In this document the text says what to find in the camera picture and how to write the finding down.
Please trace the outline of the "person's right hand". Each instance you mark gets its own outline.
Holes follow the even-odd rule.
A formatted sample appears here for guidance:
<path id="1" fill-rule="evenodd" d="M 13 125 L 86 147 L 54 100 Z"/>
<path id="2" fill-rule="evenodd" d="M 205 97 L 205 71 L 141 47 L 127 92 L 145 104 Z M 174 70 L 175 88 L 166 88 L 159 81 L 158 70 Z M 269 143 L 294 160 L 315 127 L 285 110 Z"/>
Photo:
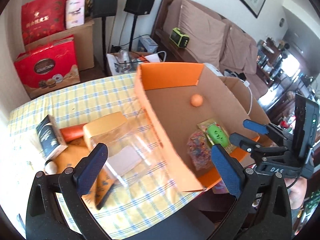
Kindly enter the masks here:
<path id="1" fill-rule="evenodd" d="M 300 209 L 304 203 L 308 181 L 305 178 L 299 178 L 290 188 L 289 200 L 292 210 Z"/>

